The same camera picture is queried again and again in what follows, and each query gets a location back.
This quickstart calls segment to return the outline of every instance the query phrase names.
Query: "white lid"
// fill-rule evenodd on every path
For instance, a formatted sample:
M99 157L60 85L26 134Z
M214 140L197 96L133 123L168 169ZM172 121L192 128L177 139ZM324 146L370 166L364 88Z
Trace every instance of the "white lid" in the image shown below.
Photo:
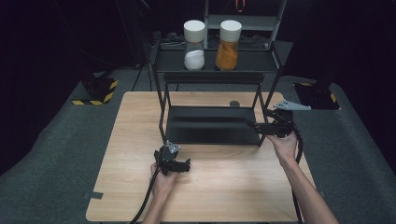
M201 42L205 38L205 24L201 21L184 22L184 38L191 42Z
M220 25L220 39L235 42L241 35L242 24L239 21L223 21Z

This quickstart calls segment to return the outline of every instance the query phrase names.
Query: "white jar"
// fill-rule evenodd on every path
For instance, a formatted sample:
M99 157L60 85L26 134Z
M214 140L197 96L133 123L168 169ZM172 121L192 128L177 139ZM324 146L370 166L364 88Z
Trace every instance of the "white jar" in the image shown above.
M186 21L184 38L186 40L184 66L191 71L201 70L205 65L205 24L201 21Z

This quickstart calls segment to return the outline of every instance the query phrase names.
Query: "cable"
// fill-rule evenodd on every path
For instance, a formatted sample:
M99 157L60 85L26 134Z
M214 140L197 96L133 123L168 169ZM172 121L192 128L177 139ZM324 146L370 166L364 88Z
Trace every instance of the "cable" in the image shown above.
M229 1L227 2L227 4L225 5L225 7L223 8L223 10L220 12L220 15L224 14L225 10L227 9L228 5L230 5L230 3L231 3L231 0L229 0Z
M125 21L122 19L122 16L121 16L121 9L120 9L119 1L116 0L115 2L116 2L116 5L117 5L117 10L119 11L120 19L122 21L122 28L124 29L126 38L128 39L129 48L130 48L131 52L134 52L134 48L132 47L131 39L130 39L130 37L128 35L128 30L126 29Z
M134 85L132 86L131 91L134 91L134 87L136 86L137 80L139 80L140 73L142 72L142 70L143 70L143 65L140 65L139 73L137 74L136 80L134 81Z
M143 211L145 210L146 204L148 203L148 200L149 200L149 195L152 191L152 187L154 186L155 179L157 178L157 175L160 171L161 171L161 167L157 167L157 169L155 170L155 173L152 175L152 178L149 182L148 191L146 193L145 200L143 201L142 206L140 207L140 210L137 212L136 216L129 224L135 224L136 221L140 218L140 215L142 215Z
M304 143L303 143L303 138L300 135L300 132L297 130L297 128L295 126L293 127L293 131L296 134L296 137L297 137L297 140L298 140L298 146L297 146L298 151L297 151L296 161L297 161L297 164L299 164L300 160L301 160L301 157L303 156L303 145L304 145ZM293 190L291 190L291 194L292 194L292 197L293 197L293 204L294 204L294 209L296 210L298 223L302 224L303 223L303 219L302 219L302 216L301 216L300 205L298 204L297 197L296 197L296 195L295 195Z
M152 87L151 87L151 73L149 71L149 64L148 64L148 81L149 81L149 91L152 91Z
M146 9L150 9L149 5L145 2L145 0L140 0L140 3L142 3L142 5L145 6Z
M75 45L77 46L77 48L79 49L79 51L81 51L81 52L84 53L85 55L87 55L87 56L89 56L90 58L93 58L93 59L95 59L96 61L101 62L101 63L105 63L105 64L108 64L108 65L111 65L111 66L114 66L114 67L118 67L118 68L128 68L128 69L132 68L132 67L128 67L128 66L121 66L121 65L119 65L119 64L114 64L114 63L106 62L106 61L104 61L104 60L102 60L102 59L99 59L99 58L97 58L97 57L91 55L90 53L88 53L87 51L85 51L84 49L82 49L82 48L79 46L79 44L78 44L78 42L77 42L77 39L76 39L76 37L74 36L73 31L72 31L72 29L71 29L70 26L69 26L69 23L67 23L66 17L65 17L64 14L62 13L62 10L61 10L61 8L60 8L59 5L58 5L58 1L57 1L57 0L54 0L53 2L55 3L55 6L58 8L58 11L59 11L59 13L61 14L62 20L64 21L64 25L66 26L67 30L69 31L69 34L72 36L73 41L75 42Z
M185 42L161 43L161 47L173 47L173 46L181 46L181 45L185 45Z

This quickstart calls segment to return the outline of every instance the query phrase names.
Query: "jar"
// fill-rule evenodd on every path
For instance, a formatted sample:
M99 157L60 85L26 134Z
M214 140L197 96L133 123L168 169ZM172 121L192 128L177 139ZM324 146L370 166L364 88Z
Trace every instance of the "jar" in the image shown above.
M220 70L233 70L238 61L238 40L242 24L238 21L223 21L220 25L220 42L216 66Z
M191 71L201 70L205 64L204 38L205 24L201 21L184 23L184 66Z

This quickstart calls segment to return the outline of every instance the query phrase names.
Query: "gray carpet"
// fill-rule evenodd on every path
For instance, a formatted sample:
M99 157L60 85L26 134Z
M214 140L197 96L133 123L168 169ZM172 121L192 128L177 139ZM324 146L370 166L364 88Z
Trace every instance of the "gray carpet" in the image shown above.
M86 194L93 190L122 95L132 89L137 74L128 69L112 73L119 84L107 105L64 103L30 153L0 176L0 223L90 223ZM269 90L272 78L266 79L263 91ZM299 103L292 83L307 81L282 77L276 91ZM134 90L150 91L146 67ZM254 88L181 85L179 90ZM396 178L343 91L336 85L331 90L342 110L294 113L318 190L341 223L396 223ZM70 98L84 94L78 85Z

